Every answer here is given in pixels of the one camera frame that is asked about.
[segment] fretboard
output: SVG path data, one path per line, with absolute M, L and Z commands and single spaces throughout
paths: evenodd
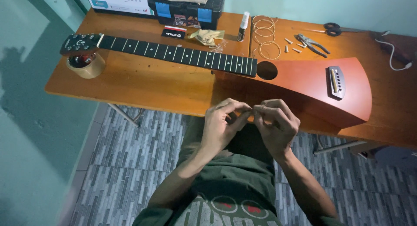
M 255 77 L 256 75 L 257 59 L 254 58 L 212 53 L 108 35 L 102 38 L 97 47 L 206 69 L 242 74 L 249 77 Z

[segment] tiled floor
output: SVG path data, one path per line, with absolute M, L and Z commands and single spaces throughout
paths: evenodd
M 129 115 L 138 108 L 122 107 Z M 145 111 L 133 127 L 109 107 L 71 226 L 129 226 L 161 181 L 173 170 L 188 116 Z M 327 147 L 341 140 L 320 137 Z M 417 172 L 351 155 L 347 149 L 313 155 L 314 137 L 300 132 L 293 151 L 352 226 L 417 225 Z M 276 170 L 276 208 L 283 225 L 310 225 L 295 202 L 280 167 Z

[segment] calendar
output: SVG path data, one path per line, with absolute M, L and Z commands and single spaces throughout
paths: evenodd
M 98 10 L 128 12 L 140 15 L 154 15 L 148 6 L 148 0 L 89 0 L 91 6 Z

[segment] toolbox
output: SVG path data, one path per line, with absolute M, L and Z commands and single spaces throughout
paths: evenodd
M 217 30 L 217 22 L 223 12 L 224 0 L 208 0 L 206 4 L 148 0 L 159 23 Z

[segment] orange guitar body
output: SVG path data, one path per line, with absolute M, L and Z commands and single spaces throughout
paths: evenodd
M 268 65 L 262 63 L 265 61 L 273 66 L 265 69 Z M 339 66 L 344 75 L 346 90 L 341 100 L 329 95 L 326 69 L 331 66 Z M 346 128 L 367 122 L 371 114 L 371 87 L 357 58 L 315 61 L 258 59 L 255 78 L 220 71 L 215 71 L 215 75 L 216 81 L 224 87 L 230 85 L 243 93 L 244 98 L 240 97 L 240 100 L 250 105 L 268 99 L 283 99 L 292 110 L 306 112 L 336 127 Z

